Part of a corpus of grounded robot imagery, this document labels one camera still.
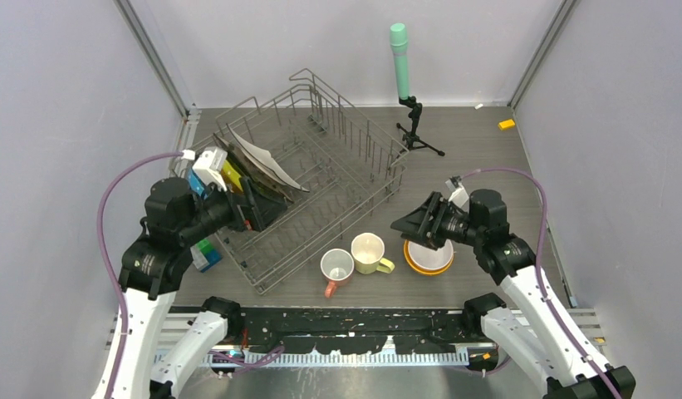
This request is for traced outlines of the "square floral plate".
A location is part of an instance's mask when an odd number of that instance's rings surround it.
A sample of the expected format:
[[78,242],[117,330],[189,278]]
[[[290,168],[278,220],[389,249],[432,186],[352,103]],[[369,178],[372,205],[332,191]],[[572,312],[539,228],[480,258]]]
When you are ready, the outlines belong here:
[[294,199],[282,188],[282,185],[260,170],[251,160],[247,158],[241,148],[224,140],[217,133],[212,134],[212,139],[218,147],[228,152],[226,160],[235,166],[238,172],[242,175],[242,178],[249,177],[270,192],[281,195],[288,204],[294,203]]

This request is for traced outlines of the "orange polka dot plate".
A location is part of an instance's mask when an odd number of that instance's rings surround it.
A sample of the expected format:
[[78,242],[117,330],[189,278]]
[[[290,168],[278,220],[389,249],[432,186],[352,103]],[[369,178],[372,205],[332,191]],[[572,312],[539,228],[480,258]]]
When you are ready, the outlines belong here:
[[241,184],[242,175],[238,172],[234,165],[232,165],[228,160],[223,163],[223,168],[220,171],[224,181],[230,187],[231,191],[237,194],[242,194],[244,192],[243,186]]

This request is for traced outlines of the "blue polka dot plate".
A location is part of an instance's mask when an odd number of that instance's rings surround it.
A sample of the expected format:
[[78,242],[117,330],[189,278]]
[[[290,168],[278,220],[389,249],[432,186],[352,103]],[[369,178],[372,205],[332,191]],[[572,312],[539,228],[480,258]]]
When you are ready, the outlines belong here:
[[205,194],[205,185],[204,183],[199,179],[199,177],[194,173],[192,169],[189,169],[186,175],[186,180],[189,183],[189,187],[191,190],[196,193],[200,198],[204,198],[206,196]]

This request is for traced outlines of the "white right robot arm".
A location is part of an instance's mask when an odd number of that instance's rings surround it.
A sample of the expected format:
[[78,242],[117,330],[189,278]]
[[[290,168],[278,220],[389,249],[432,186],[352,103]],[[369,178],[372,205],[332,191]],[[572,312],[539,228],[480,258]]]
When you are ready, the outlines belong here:
[[537,255],[511,232],[507,206],[497,191],[475,190],[466,210],[434,191],[390,227],[428,249],[447,241],[472,248],[478,266],[518,306],[528,325],[497,294],[486,293],[464,303],[464,333],[474,341],[497,343],[542,397],[632,397],[635,377],[626,366],[612,366],[575,323],[537,267]]

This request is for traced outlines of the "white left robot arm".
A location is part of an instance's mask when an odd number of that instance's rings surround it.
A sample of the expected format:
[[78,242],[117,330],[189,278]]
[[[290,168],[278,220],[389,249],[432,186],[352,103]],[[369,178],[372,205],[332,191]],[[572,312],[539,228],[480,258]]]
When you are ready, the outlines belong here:
[[238,303],[212,296],[189,330],[159,362],[161,329],[193,262],[191,248],[220,229],[263,231],[286,212],[281,199],[248,178],[238,194],[210,184],[203,195],[184,178],[156,182],[145,201],[142,231],[124,252],[115,280],[119,313],[96,398],[176,398],[204,356],[243,333]]

